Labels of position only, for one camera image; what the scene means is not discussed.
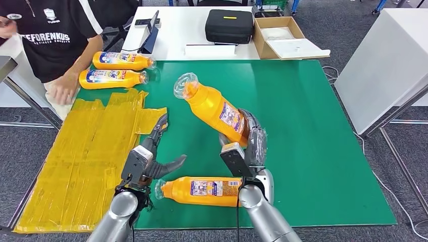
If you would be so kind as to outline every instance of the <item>black cable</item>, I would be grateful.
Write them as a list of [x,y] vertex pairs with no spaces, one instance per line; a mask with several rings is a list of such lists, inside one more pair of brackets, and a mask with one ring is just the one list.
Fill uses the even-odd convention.
[[133,50],[127,50],[127,49],[121,49],[121,50],[123,50],[123,51],[129,51],[129,52],[131,52],[131,51],[136,51],[136,50],[139,50],[141,47],[143,47],[143,46],[140,46],[140,47],[138,47],[137,49],[133,49]]
[[237,241],[239,242],[239,191],[238,191],[238,199],[236,199],[236,232],[238,235]]
[[238,198],[236,199],[236,233],[238,236],[237,241],[239,242],[239,193],[241,192],[241,189],[244,187],[245,184],[245,177],[242,177],[242,183],[238,188]]
[[135,242],[134,226],[132,226],[132,242]]

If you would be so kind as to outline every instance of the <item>cardboard box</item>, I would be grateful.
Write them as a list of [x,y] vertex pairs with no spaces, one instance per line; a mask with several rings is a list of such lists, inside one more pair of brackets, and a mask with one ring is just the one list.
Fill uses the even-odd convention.
[[[288,27],[294,39],[266,40],[261,30]],[[321,50],[305,38],[292,17],[256,18],[254,44],[260,59],[307,59],[329,57],[330,50]]]

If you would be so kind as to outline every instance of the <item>white cloth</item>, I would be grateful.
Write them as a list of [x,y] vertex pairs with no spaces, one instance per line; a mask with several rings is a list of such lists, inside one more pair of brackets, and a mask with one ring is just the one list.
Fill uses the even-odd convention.
[[77,90],[74,94],[74,97],[71,100],[71,104],[60,105],[60,104],[57,104],[57,101],[52,96],[50,96],[50,94],[49,94],[49,90],[55,85],[55,82],[56,82],[56,80],[53,80],[51,82],[43,84],[44,88],[46,89],[45,96],[46,96],[47,101],[52,105],[52,107],[57,112],[58,116],[62,120],[65,120],[68,113],[71,110],[71,107],[73,106],[74,101],[76,100],[76,95],[77,95],[77,93],[79,93],[80,86],[77,88]]

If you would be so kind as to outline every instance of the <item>cable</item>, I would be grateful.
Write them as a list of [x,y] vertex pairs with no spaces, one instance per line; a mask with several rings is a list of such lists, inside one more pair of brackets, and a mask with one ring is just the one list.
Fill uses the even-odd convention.
[[236,199],[236,234],[237,234],[237,241],[239,242],[239,192],[238,192],[238,198]]
[[358,135],[356,132],[354,132],[354,131],[352,131],[352,132],[355,134],[356,137],[358,137],[362,141],[362,145],[361,145],[362,146],[362,153],[365,155],[364,139],[361,138],[361,136]]
[[404,213],[407,215],[407,217],[409,218],[409,221],[410,221],[410,225],[412,225],[412,230],[413,230],[413,232],[417,235],[417,236],[419,236],[420,238],[423,238],[423,239],[425,239],[425,240],[428,240],[428,238],[427,237],[424,237],[424,236],[422,236],[422,235],[420,235],[418,232],[416,232],[416,226],[418,226],[419,224],[421,224],[422,222],[425,222],[425,221],[422,221],[422,222],[420,222],[420,223],[418,223],[416,226],[414,226],[413,225],[413,220],[412,220],[412,218],[410,217],[410,215],[409,215],[409,213],[406,211],[406,209],[404,209],[404,207],[403,207],[403,205],[401,205],[401,203],[400,203],[400,201],[398,200],[398,198],[397,198],[397,196],[395,196],[395,194],[389,189],[389,188],[387,188],[387,186],[381,181],[381,179],[378,177],[378,175],[376,175],[376,173],[373,171],[373,174],[374,174],[374,176],[376,177],[376,179],[378,179],[378,181],[379,181],[379,183],[382,185],[382,187],[384,187],[388,192],[390,192],[391,194],[392,194],[392,196],[395,198],[395,201],[397,201],[397,203],[398,203],[398,205],[400,205],[400,207],[401,207],[401,209],[404,211]]
[[134,225],[132,225],[132,242],[135,242]]
[[245,177],[242,177],[242,183],[238,187],[238,198],[236,199],[236,234],[237,234],[237,241],[239,242],[239,193],[241,192],[241,189],[244,187],[244,184],[246,182]]
[[[336,76],[334,77],[334,76],[332,76],[332,75],[330,75],[330,74],[328,74],[328,73],[326,73],[325,72],[325,69],[331,69],[331,70],[334,70],[335,72],[336,72]],[[338,77],[339,77],[339,71],[336,69],[336,68],[334,68],[334,67],[330,67],[330,66],[325,66],[325,67],[323,67],[323,71],[324,71],[324,74],[327,76],[327,80],[328,80],[328,82],[330,83],[330,85],[334,85],[334,82],[332,82],[331,83],[331,81],[333,81],[333,80],[337,80],[338,79]]]
[[425,223],[425,222],[427,222],[427,221],[428,221],[428,219],[427,219],[427,220],[423,220],[423,221],[421,221],[421,222],[417,223],[417,224],[415,225],[415,229],[417,228],[417,226],[418,226],[418,225],[420,225],[421,223]]
[[[361,136],[359,136],[358,134],[356,134],[354,131],[352,131],[355,135],[356,135],[356,137],[358,137],[361,141],[362,141],[362,153],[365,155],[365,148],[364,148],[364,139],[361,137]],[[411,226],[412,226],[412,230],[413,230],[413,232],[417,235],[417,236],[419,236],[420,238],[423,238],[423,239],[425,239],[425,240],[428,240],[428,238],[427,237],[424,237],[424,236],[422,236],[422,235],[420,235],[417,231],[416,231],[416,227],[418,226],[418,225],[420,225],[421,223],[423,223],[423,222],[426,222],[426,221],[428,221],[428,220],[424,220],[424,221],[421,221],[421,222],[419,222],[419,223],[417,223],[416,225],[413,225],[413,220],[412,220],[412,218],[410,217],[410,215],[409,215],[409,213],[406,211],[406,209],[404,209],[404,207],[403,207],[403,205],[400,203],[400,200],[398,200],[398,198],[397,198],[397,196],[381,181],[381,179],[378,177],[378,175],[376,175],[376,173],[372,170],[372,172],[373,172],[373,175],[376,177],[376,179],[379,181],[379,183],[382,185],[382,187],[384,187],[388,192],[390,192],[391,194],[392,194],[392,196],[394,197],[394,199],[395,199],[395,201],[397,201],[397,203],[398,203],[398,205],[400,205],[400,207],[401,207],[401,209],[404,211],[404,213],[407,215],[407,217],[409,218],[409,221],[410,221],[410,224],[411,224]]]
[[133,50],[127,50],[127,49],[121,49],[121,50],[123,50],[123,51],[129,51],[129,52],[131,52],[131,51],[136,51],[136,50],[139,50],[141,47],[143,47],[143,46],[140,46],[140,47],[138,47],[137,49],[133,49]]

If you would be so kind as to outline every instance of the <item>white sleeve stripe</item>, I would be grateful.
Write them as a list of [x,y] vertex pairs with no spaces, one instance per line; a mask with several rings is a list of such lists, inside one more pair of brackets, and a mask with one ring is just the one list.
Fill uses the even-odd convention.
[[96,20],[94,14],[92,12],[91,6],[89,5],[88,0],[79,0],[79,2],[80,2],[80,5],[82,5],[83,11],[85,12],[86,16],[88,17],[88,20],[91,23],[94,31],[97,34],[101,34],[102,28],[99,25],[98,21]]

